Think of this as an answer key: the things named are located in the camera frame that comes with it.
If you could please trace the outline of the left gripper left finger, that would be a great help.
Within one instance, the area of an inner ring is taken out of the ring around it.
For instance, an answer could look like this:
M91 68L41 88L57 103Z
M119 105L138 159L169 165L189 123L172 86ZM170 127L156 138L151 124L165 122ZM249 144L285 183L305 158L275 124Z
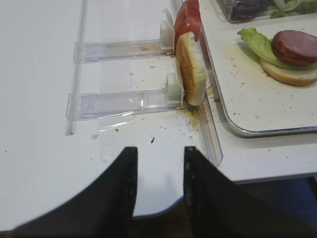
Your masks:
M126 147L87 188L11 232L13 238L127 238L138 183L138 149Z

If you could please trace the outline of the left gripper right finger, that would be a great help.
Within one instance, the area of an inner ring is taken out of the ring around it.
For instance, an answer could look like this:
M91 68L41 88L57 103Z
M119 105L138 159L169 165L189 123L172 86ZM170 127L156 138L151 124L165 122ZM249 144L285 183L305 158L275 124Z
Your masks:
M309 223L249 195L196 147L184 149L183 193L194 238L317 236Z

